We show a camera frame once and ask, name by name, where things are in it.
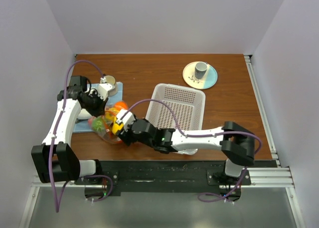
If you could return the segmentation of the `yellow fake bell pepper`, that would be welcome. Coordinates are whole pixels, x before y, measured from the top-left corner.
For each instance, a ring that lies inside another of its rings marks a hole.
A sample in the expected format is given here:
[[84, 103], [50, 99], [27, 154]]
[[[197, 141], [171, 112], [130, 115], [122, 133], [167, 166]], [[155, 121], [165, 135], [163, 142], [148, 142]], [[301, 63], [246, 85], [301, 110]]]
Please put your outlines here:
[[114, 122], [112, 126], [112, 133], [115, 136], [118, 136], [122, 132], [123, 128], [124, 128], [123, 123], [118, 124], [117, 122]]

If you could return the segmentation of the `clear zip top bag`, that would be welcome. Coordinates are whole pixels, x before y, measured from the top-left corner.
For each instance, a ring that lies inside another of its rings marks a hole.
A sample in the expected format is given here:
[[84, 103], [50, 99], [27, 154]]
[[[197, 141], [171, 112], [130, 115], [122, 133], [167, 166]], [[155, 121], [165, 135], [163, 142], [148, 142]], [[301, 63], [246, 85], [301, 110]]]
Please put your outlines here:
[[[106, 107], [105, 114], [103, 116], [99, 116], [99, 117], [103, 118], [103, 120], [104, 120], [106, 131], [100, 132], [100, 133], [95, 132], [101, 139], [103, 139], [105, 142], [110, 143], [110, 144], [122, 143], [122, 140], [112, 133], [113, 122], [114, 122], [114, 119], [116, 118], [116, 115], [118, 112], [119, 111], [114, 106]], [[96, 117], [91, 117], [88, 119], [88, 123], [89, 123], [90, 127], [91, 127], [91, 123], [92, 123], [93, 118], [96, 118]]]

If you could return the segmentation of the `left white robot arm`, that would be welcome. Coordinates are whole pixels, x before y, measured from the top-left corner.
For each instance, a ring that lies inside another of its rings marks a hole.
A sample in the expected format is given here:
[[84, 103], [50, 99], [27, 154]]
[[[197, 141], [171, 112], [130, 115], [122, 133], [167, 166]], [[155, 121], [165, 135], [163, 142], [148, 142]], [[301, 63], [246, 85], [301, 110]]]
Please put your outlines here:
[[72, 76], [57, 96], [57, 111], [51, 128], [40, 145], [32, 147], [31, 156], [42, 183], [76, 181], [80, 177], [92, 184], [103, 179], [98, 160], [79, 160], [72, 151], [71, 137], [75, 122], [86, 110], [91, 116], [105, 113], [109, 92], [114, 85], [105, 79], [92, 88], [88, 78]]

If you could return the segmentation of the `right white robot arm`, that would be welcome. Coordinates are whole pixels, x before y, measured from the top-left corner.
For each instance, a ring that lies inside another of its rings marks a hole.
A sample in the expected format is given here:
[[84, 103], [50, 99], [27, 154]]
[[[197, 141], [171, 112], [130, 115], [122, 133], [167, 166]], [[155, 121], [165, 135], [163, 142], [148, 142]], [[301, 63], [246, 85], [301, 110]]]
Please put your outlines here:
[[210, 130], [183, 131], [175, 128], [159, 129], [146, 119], [124, 123], [115, 121], [112, 133], [126, 145], [140, 142], [154, 150], [192, 155], [199, 149], [218, 150], [226, 155], [222, 179], [232, 185], [239, 180], [244, 167], [254, 164], [257, 137], [233, 122]]

